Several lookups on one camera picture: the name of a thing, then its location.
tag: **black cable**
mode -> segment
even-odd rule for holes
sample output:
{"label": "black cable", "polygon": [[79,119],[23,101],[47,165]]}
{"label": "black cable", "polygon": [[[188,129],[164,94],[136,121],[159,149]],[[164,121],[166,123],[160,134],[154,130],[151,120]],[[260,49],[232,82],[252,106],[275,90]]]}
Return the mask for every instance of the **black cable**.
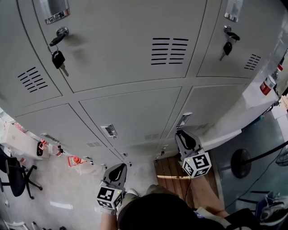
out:
{"label": "black cable", "polygon": [[271,150],[269,150],[268,152],[263,153],[263,154],[261,154],[261,155],[259,155],[259,156],[257,156],[257,157],[251,158],[251,159],[249,159],[249,160],[245,160],[245,161],[241,162],[241,164],[247,164],[247,163],[250,163],[250,162],[252,162],[252,161],[258,160],[258,159],[260,159],[260,158],[266,157],[266,156],[268,156],[268,155],[276,152],[276,151],[279,150],[279,149],[283,149],[286,145],[288,145],[288,141],[284,142],[283,144],[277,146],[276,148],[271,149]]}
{"label": "black cable", "polygon": [[282,150],[284,147],[282,147],[281,151],[279,152],[279,154],[275,157],[274,160],[272,160],[270,162],[270,164],[267,166],[267,168],[265,169],[265,171],[258,177],[257,180],[255,180],[252,185],[246,190],[246,192],[244,192],[241,196],[239,196],[238,198],[236,198],[231,204],[229,204],[228,206],[225,207],[225,209],[227,209],[229,206],[231,206],[232,204],[234,204],[236,202],[236,200],[238,200],[239,198],[243,197],[251,188],[252,186],[258,181],[260,180],[260,178],[264,175],[264,173],[268,170],[269,166],[278,158],[278,156],[281,154]]}
{"label": "black cable", "polygon": [[184,201],[186,202],[186,196],[187,196],[187,193],[188,193],[188,191],[189,191],[189,188],[190,188],[190,185],[191,185],[191,179],[190,179],[190,183],[189,183],[189,185],[188,185],[188,188],[187,188],[187,190],[186,190],[186,194],[185,194],[185,198],[184,198]]}

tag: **tiled floor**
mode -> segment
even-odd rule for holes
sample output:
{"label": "tiled floor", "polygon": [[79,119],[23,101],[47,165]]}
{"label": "tiled floor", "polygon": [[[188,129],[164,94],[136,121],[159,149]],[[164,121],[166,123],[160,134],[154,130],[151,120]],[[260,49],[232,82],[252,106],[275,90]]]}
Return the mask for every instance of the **tiled floor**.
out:
{"label": "tiled floor", "polygon": [[[270,162],[277,157],[281,150],[252,162],[249,175],[243,179],[236,178],[231,171],[230,161],[233,153],[237,149],[243,148],[250,153],[251,157],[256,157],[282,143],[284,143],[284,140],[279,124],[277,120],[273,118],[272,114],[268,113],[264,119],[246,127],[243,132],[235,138],[211,150],[218,166],[225,206],[231,204],[235,199],[247,191],[251,184],[265,171]],[[287,167],[280,167],[274,162],[250,190],[273,190],[275,193],[280,192],[281,195],[288,195],[287,180]],[[248,192],[242,198],[258,201],[262,197],[263,195]],[[242,208],[254,210],[255,205],[243,201],[236,201],[227,208],[227,211],[233,213]]]}
{"label": "tiled floor", "polygon": [[[101,220],[100,208],[95,197],[99,191],[99,175],[80,176],[75,169],[68,168],[65,156],[50,156],[43,161],[35,161],[38,167],[30,179],[43,187],[42,191],[31,186],[31,200],[27,190],[14,197],[10,187],[5,193],[10,207],[5,206],[5,194],[0,192],[0,217],[9,222],[27,223],[35,221],[40,228],[57,230],[65,226],[67,230],[98,229]],[[7,175],[0,172],[3,182]],[[125,188],[134,188],[144,195],[151,184],[158,184],[153,162],[135,164],[128,168]]]}

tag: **locker vent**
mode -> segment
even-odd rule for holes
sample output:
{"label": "locker vent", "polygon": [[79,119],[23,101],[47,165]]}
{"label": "locker vent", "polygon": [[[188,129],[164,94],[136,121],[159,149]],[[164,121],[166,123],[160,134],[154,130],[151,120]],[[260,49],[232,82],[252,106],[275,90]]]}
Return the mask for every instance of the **locker vent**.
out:
{"label": "locker vent", "polygon": [[153,38],[151,65],[182,64],[188,41],[183,38]]}
{"label": "locker vent", "polygon": [[200,130],[200,129],[206,128],[207,125],[209,125],[209,123],[199,125],[196,130]]}
{"label": "locker vent", "polygon": [[20,74],[18,79],[30,93],[48,86],[43,78],[41,78],[41,74],[38,72],[36,67]]}
{"label": "locker vent", "polygon": [[159,136],[158,133],[146,135],[146,136],[145,136],[145,140],[156,139],[158,136]]}
{"label": "locker vent", "polygon": [[252,54],[251,57],[248,59],[244,69],[247,70],[254,70],[255,67],[257,66],[258,62],[260,61],[261,57]]}
{"label": "locker vent", "polygon": [[152,137],[152,135],[146,135],[145,140],[149,140],[149,139],[151,139],[151,137]]}
{"label": "locker vent", "polygon": [[98,147],[98,146],[102,146],[99,142],[87,143],[87,145],[88,145],[89,147]]}

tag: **locker door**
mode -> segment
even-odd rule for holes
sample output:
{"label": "locker door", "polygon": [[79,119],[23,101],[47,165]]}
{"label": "locker door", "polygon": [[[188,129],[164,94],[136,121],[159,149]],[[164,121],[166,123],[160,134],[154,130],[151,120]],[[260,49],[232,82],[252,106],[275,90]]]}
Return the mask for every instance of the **locker door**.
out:
{"label": "locker door", "polygon": [[[198,77],[241,77],[256,75],[276,45],[281,32],[285,7],[281,1],[245,0],[238,22],[224,17],[227,0],[222,1],[219,17],[214,29]],[[233,44],[229,56],[219,61],[227,35],[224,26],[230,25],[232,32],[240,37]]]}
{"label": "locker door", "polygon": [[169,140],[165,140],[163,144],[156,149],[154,159],[162,159],[170,156],[175,156],[178,153],[179,150],[175,138],[172,138]]}
{"label": "locker door", "polygon": [[58,47],[74,92],[185,77],[206,4],[205,0],[68,0],[71,14],[46,25],[41,9],[45,1],[33,2],[48,42],[60,27],[70,31]]}
{"label": "locker door", "polygon": [[[155,150],[181,88],[126,93],[81,101],[83,108],[118,152],[130,158]],[[117,136],[108,137],[101,126],[113,125]]]}
{"label": "locker door", "polygon": [[[192,113],[183,126],[195,135],[207,131],[240,97],[244,84],[213,85],[193,87],[177,122],[184,113]],[[172,128],[167,139],[174,138],[176,126]]]}
{"label": "locker door", "polygon": [[0,103],[13,111],[61,96],[26,35],[17,1],[0,1],[0,30]]}
{"label": "locker door", "polygon": [[68,104],[22,115],[16,120],[50,143],[53,142],[43,136],[43,133],[59,140],[61,147],[70,154],[79,157],[88,156],[95,163],[106,164],[109,167],[122,163],[81,121]]}

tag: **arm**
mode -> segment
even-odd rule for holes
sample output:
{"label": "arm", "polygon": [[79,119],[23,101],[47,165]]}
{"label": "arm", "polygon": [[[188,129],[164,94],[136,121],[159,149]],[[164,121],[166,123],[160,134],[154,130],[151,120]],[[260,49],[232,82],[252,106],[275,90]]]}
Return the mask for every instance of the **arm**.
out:
{"label": "arm", "polygon": [[118,230],[117,216],[102,213],[100,230]]}
{"label": "arm", "polygon": [[229,215],[204,176],[192,179],[191,186],[202,208],[219,217]]}
{"label": "arm", "polygon": [[[15,157],[11,158],[11,161],[17,161],[17,159]],[[18,167],[18,166],[13,166],[13,165],[9,165],[8,159],[5,160],[5,167],[6,167],[6,173],[9,176],[10,171],[11,170],[19,170],[20,172],[25,172],[25,168],[23,167]]]}

